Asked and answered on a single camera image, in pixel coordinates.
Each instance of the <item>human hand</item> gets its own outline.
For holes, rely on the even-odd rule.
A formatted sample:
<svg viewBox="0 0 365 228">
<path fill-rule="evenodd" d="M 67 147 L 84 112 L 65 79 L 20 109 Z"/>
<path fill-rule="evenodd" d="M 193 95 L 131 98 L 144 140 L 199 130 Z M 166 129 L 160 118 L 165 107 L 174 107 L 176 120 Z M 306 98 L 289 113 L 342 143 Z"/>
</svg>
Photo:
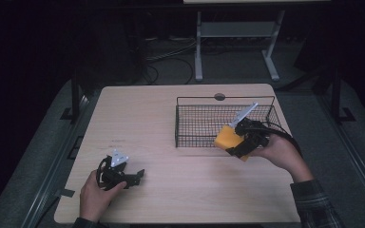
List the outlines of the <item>human hand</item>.
<svg viewBox="0 0 365 228">
<path fill-rule="evenodd" d="M 120 192 L 126 187 L 126 182 L 121 182 L 108 191 L 97 185 L 96 170 L 93 170 L 82 187 L 80 195 L 79 217 L 97 222 L 106 208 Z"/>
<path fill-rule="evenodd" d="M 271 134 L 268 145 L 255 149 L 250 156 L 263 157 L 275 166 L 287 170 L 294 182 L 309 181 L 314 178 L 296 148 L 278 135 Z"/>
</svg>

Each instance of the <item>dark background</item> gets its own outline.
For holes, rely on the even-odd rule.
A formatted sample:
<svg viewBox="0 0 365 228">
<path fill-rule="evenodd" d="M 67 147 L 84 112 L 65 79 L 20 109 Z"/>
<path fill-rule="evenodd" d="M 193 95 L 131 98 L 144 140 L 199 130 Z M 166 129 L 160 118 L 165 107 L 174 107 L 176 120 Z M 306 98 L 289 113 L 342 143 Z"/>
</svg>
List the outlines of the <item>dark background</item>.
<svg viewBox="0 0 365 228">
<path fill-rule="evenodd" d="M 86 3 L 0 1 L 0 194 L 56 93 L 75 73 L 86 92 L 105 85 L 84 84 L 85 78 L 128 85 L 144 67 L 144 45 L 138 35 L 165 39 L 170 34 L 195 34 L 195 11 L 150 16 L 139 11 L 138 24 L 131 24 L 131 13 L 92 10 L 94 6 Z M 105 3 L 96 2 L 95 7 Z M 309 71 L 335 59 L 342 79 L 365 106 L 365 0 L 309 12 L 288 10 L 284 23 L 290 26 L 282 26 L 279 39 L 309 38 L 298 67 Z"/>
</svg>

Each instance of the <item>white metal frame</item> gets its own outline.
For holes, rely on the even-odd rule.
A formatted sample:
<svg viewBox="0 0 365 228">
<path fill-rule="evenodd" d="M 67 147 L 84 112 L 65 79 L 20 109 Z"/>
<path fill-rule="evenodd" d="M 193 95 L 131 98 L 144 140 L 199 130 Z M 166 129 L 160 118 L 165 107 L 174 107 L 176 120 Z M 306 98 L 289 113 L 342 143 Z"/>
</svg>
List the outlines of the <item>white metal frame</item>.
<svg viewBox="0 0 365 228">
<path fill-rule="evenodd" d="M 197 48 L 195 53 L 195 79 L 203 80 L 201 38 L 202 37 L 270 37 L 271 43 L 262 51 L 262 57 L 269 70 L 273 81 L 279 80 L 278 72 L 272 61 L 272 52 L 277 42 L 280 26 L 284 17 L 284 10 L 279 12 L 278 18 L 273 22 L 203 22 L 201 12 L 197 19 Z"/>
</svg>

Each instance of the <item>sleeve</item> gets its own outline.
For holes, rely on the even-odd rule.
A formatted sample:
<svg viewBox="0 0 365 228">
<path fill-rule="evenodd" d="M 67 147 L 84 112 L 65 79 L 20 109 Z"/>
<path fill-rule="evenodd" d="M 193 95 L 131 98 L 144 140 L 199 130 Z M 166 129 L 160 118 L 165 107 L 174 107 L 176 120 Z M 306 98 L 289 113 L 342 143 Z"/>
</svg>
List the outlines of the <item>sleeve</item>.
<svg viewBox="0 0 365 228">
<path fill-rule="evenodd" d="M 97 228 L 97 223 L 84 218 L 77 218 L 72 228 Z"/>
<path fill-rule="evenodd" d="M 318 180 L 292 183 L 302 227 L 345 227 Z"/>
</svg>

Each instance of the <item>wire basket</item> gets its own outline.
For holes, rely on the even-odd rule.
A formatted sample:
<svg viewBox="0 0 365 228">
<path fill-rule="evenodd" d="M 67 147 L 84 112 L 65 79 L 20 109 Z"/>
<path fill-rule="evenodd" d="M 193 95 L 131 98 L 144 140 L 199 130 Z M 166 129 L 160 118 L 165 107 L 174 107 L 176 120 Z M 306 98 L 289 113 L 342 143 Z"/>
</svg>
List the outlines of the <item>wire basket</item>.
<svg viewBox="0 0 365 228">
<path fill-rule="evenodd" d="M 247 116 L 266 126 L 281 129 L 274 108 L 274 96 L 269 97 L 178 97 L 176 105 L 176 147 L 214 147 L 221 128 L 236 117 L 237 112 L 258 102 Z"/>
</svg>

